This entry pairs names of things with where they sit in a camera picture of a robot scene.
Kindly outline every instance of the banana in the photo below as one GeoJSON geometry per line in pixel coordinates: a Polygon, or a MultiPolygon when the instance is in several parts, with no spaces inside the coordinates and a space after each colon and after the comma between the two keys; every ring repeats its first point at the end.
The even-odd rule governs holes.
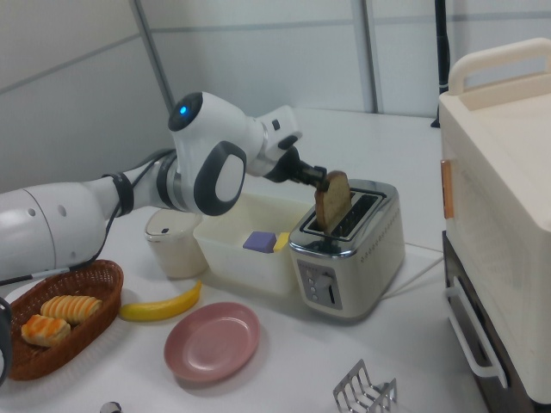
{"type": "Polygon", "coordinates": [[[172,299],[125,304],[120,308],[119,315],[128,321],[157,321],[177,316],[197,303],[201,285],[197,281],[193,288],[172,299]]]}

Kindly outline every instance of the sponge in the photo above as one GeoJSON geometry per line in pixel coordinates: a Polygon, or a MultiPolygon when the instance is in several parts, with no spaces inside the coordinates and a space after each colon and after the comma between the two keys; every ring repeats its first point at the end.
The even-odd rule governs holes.
{"type": "Polygon", "coordinates": [[[289,242],[289,235],[290,234],[288,232],[282,232],[281,234],[279,234],[277,242],[274,245],[274,252],[283,249],[283,247],[289,242]]]}
{"type": "Polygon", "coordinates": [[[274,252],[274,245],[276,245],[276,241],[277,238],[273,232],[254,231],[243,244],[243,248],[271,253],[274,252]]]}

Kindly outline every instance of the black pole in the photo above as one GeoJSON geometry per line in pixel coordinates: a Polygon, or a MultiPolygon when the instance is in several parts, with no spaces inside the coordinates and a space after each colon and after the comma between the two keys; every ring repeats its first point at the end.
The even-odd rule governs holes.
{"type": "MultiPolygon", "coordinates": [[[[449,42],[446,28],[446,0],[435,0],[436,16],[436,50],[438,55],[438,88],[440,95],[448,91],[449,76],[449,42]]],[[[436,119],[430,124],[440,127],[440,110],[436,110],[436,119]]]]}

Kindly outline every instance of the power cord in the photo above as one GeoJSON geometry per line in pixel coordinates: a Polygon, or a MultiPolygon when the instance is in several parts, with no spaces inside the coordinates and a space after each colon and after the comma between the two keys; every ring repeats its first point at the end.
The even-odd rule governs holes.
{"type": "Polygon", "coordinates": [[[402,285],[394,288],[392,291],[384,294],[382,297],[381,297],[381,300],[383,299],[390,299],[392,297],[395,297],[397,296],[398,294],[400,294],[400,292],[410,286],[415,280],[418,280],[419,278],[421,278],[423,275],[425,275],[426,273],[428,273],[431,269],[433,269],[436,265],[438,265],[440,262],[442,262],[444,259],[443,256],[441,256],[440,258],[438,258],[436,261],[434,261],[431,265],[429,265],[428,267],[422,269],[421,271],[419,271],[417,274],[413,275],[412,278],[410,278],[408,281],[404,282],[402,285]]]}

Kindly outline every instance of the toaster slot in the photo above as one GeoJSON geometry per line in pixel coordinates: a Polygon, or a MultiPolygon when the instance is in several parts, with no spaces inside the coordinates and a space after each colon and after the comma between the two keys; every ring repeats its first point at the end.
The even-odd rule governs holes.
{"type": "Polygon", "coordinates": [[[381,201],[385,198],[380,193],[352,192],[352,207],[338,221],[333,228],[327,232],[320,230],[316,214],[306,222],[302,230],[306,233],[322,237],[336,238],[341,241],[350,241],[357,230],[368,221],[369,217],[377,210],[381,201]]]}
{"type": "Polygon", "coordinates": [[[331,304],[335,305],[335,294],[333,293],[333,286],[328,286],[327,291],[329,292],[329,299],[331,304]]]}

